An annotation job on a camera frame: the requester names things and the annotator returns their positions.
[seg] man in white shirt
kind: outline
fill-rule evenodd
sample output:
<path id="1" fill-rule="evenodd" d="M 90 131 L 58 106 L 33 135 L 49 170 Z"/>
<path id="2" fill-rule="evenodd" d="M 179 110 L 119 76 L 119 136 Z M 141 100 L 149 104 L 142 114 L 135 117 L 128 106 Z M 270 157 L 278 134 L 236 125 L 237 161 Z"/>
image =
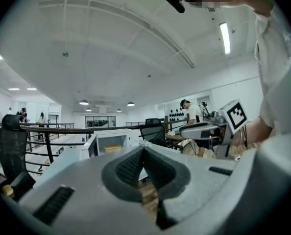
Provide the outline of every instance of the man in white shirt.
<path id="1" fill-rule="evenodd" d="M 198 7 L 248 6 L 256 19 L 257 44 L 255 57 L 264 94 L 259 117 L 246 125 L 247 143 L 262 142 L 279 133 L 272 109 L 267 98 L 291 67 L 291 28 L 285 16 L 272 0 L 185 0 Z M 244 144 L 241 132 L 236 133 L 232 145 Z"/>
<path id="2" fill-rule="evenodd" d="M 190 101 L 183 99 L 180 102 L 180 106 L 189 112 L 189 121 L 186 125 L 203 122 L 203 115 L 199 105 L 193 104 Z M 209 141 L 195 140 L 195 142 L 199 147 L 198 156 L 203 158 L 205 148 L 209 147 Z"/>
<path id="3" fill-rule="evenodd" d="M 12 115 L 12 114 L 13 114 L 13 112 L 12 112 L 12 108 L 11 108 L 11 107 L 9 107 L 9 110 L 7 111 L 7 114 L 8 114 L 8 115 Z"/>

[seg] office chair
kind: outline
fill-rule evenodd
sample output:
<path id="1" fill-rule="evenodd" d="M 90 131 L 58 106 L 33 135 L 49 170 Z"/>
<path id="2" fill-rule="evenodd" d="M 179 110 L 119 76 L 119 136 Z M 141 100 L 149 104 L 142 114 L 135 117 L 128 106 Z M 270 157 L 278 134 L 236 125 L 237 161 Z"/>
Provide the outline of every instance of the office chair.
<path id="1" fill-rule="evenodd" d="M 158 118 L 148 118 L 145 120 L 145 125 L 149 124 L 162 124 L 162 122 Z"/>
<path id="2" fill-rule="evenodd" d="M 5 115 L 0 129 L 0 163 L 14 190 L 15 200 L 19 200 L 35 183 L 26 169 L 28 134 L 21 130 L 19 118 L 19 115 Z"/>
<path id="3" fill-rule="evenodd" d="M 183 147 L 177 144 L 168 143 L 165 140 L 165 128 L 158 118 L 145 120 L 145 125 L 141 126 L 140 132 L 143 140 L 163 147 L 176 147 L 182 152 Z"/>

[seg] chair backrest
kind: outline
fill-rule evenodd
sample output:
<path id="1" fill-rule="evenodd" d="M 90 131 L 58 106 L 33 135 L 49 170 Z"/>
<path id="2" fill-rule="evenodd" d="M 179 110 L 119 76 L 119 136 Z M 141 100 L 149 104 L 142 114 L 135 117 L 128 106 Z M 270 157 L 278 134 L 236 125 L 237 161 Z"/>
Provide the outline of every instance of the chair backrest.
<path id="1" fill-rule="evenodd" d="M 149 124 L 162 124 L 162 122 L 158 118 L 148 118 L 145 120 L 145 125 Z"/>
<path id="2" fill-rule="evenodd" d="M 146 124 L 140 128 L 140 132 L 144 140 L 166 147 L 165 129 L 161 122 L 157 124 Z"/>
<path id="3" fill-rule="evenodd" d="M 6 115 L 2 120 L 3 127 L 0 129 L 0 163 L 5 176 L 11 181 L 21 172 L 26 171 L 25 155 L 28 136 L 26 131 L 20 130 L 19 119 L 14 116 L 16 115 Z"/>

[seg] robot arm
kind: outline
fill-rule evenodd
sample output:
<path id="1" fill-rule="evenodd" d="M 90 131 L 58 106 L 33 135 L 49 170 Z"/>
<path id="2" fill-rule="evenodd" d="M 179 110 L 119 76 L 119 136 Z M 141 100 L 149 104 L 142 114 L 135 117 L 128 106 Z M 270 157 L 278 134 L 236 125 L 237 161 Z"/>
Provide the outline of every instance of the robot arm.
<path id="1" fill-rule="evenodd" d="M 239 100 L 234 100 L 213 111 L 209 122 L 184 126 L 179 129 L 183 138 L 209 140 L 205 147 L 214 151 L 218 159 L 228 158 L 231 140 L 247 123 L 248 118 Z"/>

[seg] white shirt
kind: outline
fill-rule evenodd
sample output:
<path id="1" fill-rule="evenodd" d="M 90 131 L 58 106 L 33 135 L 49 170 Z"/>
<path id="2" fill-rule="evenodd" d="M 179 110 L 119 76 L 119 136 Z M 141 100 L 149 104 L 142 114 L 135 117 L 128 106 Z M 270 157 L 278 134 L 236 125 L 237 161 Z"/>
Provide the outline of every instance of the white shirt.
<path id="1" fill-rule="evenodd" d="M 46 121 L 45 121 L 44 117 L 43 117 L 43 118 L 42 118 L 42 117 L 39 117 L 38 122 L 39 122 L 39 123 L 45 123 Z"/>
<path id="2" fill-rule="evenodd" d="M 195 116 L 199 116 L 200 122 L 203 122 L 203 116 L 202 116 L 200 106 L 191 103 L 189 106 L 188 112 L 189 112 L 189 120 L 194 119 L 194 122 L 196 123 Z"/>
<path id="3" fill-rule="evenodd" d="M 273 134 L 279 133 L 278 122 L 266 100 L 271 89 L 277 85 L 291 67 L 291 27 L 283 12 L 275 5 L 270 17 L 256 14 L 257 45 L 255 58 L 258 61 L 259 76 L 263 91 L 260 117 Z"/>

